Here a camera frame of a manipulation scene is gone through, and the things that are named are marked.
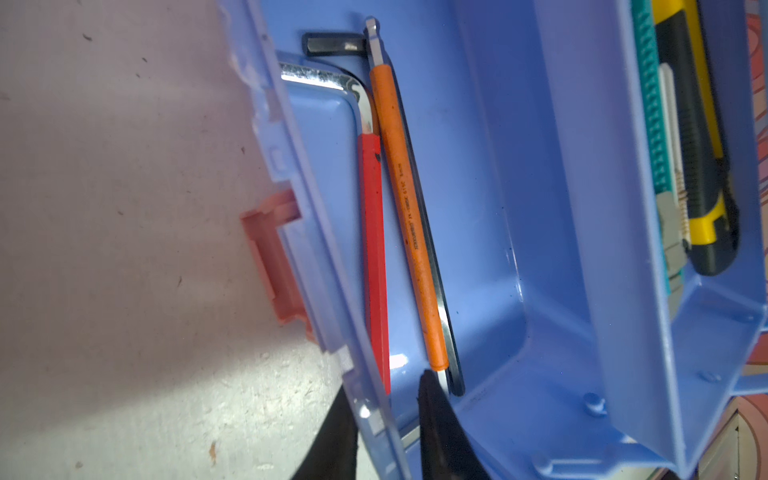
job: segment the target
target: orange handle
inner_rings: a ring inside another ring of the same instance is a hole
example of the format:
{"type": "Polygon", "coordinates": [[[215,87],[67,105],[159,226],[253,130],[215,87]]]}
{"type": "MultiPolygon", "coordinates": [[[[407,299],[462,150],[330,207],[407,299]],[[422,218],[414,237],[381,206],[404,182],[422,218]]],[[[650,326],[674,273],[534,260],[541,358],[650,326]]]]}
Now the orange handle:
{"type": "Polygon", "coordinates": [[[429,365],[436,372],[441,372],[448,368],[448,353],[445,351],[445,339],[437,310],[437,296],[424,241],[422,216],[416,202],[416,189],[406,146],[406,132],[400,117],[395,79],[389,65],[374,67],[370,76],[429,365]]]}

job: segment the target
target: gray concrete floor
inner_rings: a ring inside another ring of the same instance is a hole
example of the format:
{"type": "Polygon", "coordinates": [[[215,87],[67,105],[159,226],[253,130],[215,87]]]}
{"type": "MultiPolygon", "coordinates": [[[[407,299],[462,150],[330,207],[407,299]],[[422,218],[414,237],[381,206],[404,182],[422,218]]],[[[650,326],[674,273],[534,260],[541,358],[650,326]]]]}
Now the gray concrete floor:
{"type": "Polygon", "coordinates": [[[250,259],[276,189],[227,56],[214,0],[0,2],[0,478],[306,453],[339,380],[250,259]]]}

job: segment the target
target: blue plastic toolbox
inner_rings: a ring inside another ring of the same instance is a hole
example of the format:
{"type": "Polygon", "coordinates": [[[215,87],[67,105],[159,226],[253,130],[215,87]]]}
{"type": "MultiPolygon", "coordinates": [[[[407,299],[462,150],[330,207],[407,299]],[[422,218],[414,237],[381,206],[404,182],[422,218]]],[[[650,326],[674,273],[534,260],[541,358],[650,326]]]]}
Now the blue plastic toolbox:
{"type": "MultiPolygon", "coordinates": [[[[419,478],[429,364],[384,181],[392,395],[363,315],[355,118],[280,79],[305,31],[375,15],[419,166],[467,393],[452,398],[494,478],[689,475],[766,318],[743,2],[700,0],[740,208],[734,264],[685,272],[667,313],[629,1],[220,0],[253,131],[300,219],[279,229],[320,347],[382,478],[419,478]]],[[[367,79],[365,59],[327,58],[367,79]]]]}

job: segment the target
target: red handle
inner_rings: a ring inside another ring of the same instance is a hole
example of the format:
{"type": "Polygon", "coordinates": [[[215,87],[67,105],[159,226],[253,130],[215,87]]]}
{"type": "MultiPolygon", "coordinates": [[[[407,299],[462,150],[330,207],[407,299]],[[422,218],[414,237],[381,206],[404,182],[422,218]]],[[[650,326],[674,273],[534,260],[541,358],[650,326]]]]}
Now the red handle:
{"type": "Polygon", "coordinates": [[[366,320],[384,390],[389,395],[389,324],[386,310],[384,204],[382,202],[381,140],[376,134],[358,139],[363,275],[366,280],[366,320]]]}

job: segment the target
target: pink latch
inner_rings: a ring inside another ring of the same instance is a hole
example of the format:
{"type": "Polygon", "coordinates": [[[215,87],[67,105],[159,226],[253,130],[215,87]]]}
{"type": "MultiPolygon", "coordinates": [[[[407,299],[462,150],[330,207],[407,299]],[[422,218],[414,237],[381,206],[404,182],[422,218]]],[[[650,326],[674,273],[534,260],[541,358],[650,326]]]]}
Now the pink latch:
{"type": "Polygon", "coordinates": [[[293,190],[285,190],[266,199],[261,207],[240,215],[240,222],[278,321],[285,325],[300,319],[306,324],[306,338],[316,343],[299,286],[277,235],[278,227],[299,218],[293,190]]]}

